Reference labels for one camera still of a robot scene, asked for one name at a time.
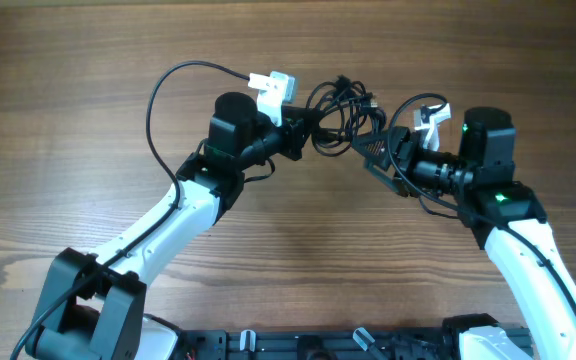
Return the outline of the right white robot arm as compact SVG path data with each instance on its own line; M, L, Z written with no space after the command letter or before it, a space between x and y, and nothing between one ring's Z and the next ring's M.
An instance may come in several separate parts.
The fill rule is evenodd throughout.
M459 151L451 154L435 143L431 119L438 110L422 107L414 129L391 124L356 137L352 146L397 195L455 212L509 285L541 358L576 359L576 284L537 195L514 178L510 114L467 110Z

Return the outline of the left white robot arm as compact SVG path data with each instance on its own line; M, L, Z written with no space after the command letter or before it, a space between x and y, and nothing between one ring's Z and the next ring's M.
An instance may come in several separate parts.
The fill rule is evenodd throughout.
M172 173L164 197L123 233L88 253L52 261L32 323L11 356L34 359L188 359L193 347L173 324L144 310L150 285L195 237L234 205L246 169L275 155L301 156L324 114L266 107L228 92L215 102L206 139Z

